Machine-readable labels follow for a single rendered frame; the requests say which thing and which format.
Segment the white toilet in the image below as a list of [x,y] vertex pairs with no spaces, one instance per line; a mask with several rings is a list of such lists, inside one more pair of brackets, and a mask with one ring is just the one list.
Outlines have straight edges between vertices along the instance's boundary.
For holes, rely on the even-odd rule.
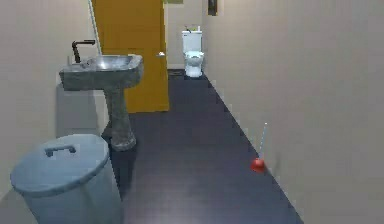
[[185,74],[188,77],[197,78],[202,75],[204,53],[202,51],[202,32],[183,31],[183,56],[185,62]]

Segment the red plunger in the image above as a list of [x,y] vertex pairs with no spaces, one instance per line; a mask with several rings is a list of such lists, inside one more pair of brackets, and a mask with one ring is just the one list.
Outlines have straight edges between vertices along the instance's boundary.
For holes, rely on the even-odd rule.
[[256,173],[264,173],[265,172],[265,162],[262,157],[263,154],[263,148],[264,148],[264,142],[265,142],[265,134],[267,130],[268,123],[264,123],[261,139],[260,139],[260,145],[259,145],[259,152],[258,156],[251,162],[250,168],[252,171]]

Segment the yellow room door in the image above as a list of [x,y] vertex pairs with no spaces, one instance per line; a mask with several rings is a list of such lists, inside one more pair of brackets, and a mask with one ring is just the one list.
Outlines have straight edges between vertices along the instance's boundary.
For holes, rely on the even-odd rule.
[[104,55],[141,55],[141,82],[124,90],[127,110],[166,112],[168,91],[163,0],[91,0]]

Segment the black sink tap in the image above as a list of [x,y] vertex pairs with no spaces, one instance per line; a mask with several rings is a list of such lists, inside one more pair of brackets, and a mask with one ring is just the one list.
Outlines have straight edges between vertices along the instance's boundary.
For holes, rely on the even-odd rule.
[[73,55],[75,57],[75,62],[76,63],[81,62],[80,53],[79,53],[79,50],[77,47],[78,45],[95,45],[95,44],[96,44],[95,39],[87,39],[87,40],[83,40],[83,41],[73,41],[71,46],[72,46]]

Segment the pale blue lidded bin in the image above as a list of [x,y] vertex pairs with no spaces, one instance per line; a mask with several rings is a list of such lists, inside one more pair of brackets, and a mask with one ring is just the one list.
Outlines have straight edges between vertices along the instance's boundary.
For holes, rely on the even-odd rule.
[[38,224],[123,224],[108,143],[94,134],[47,141],[10,173]]

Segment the grey pedestal sink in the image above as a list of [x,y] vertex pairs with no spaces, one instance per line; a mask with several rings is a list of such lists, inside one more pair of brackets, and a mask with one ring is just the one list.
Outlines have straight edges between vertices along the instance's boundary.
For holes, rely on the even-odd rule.
[[104,93],[109,121],[103,135],[110,138],[115,151],[126,151],[136,145],[136,137],[131,129],[124,90],[136,87],[143,73],[141,55],[98,55],[63,67],[59,76],[65,91]]

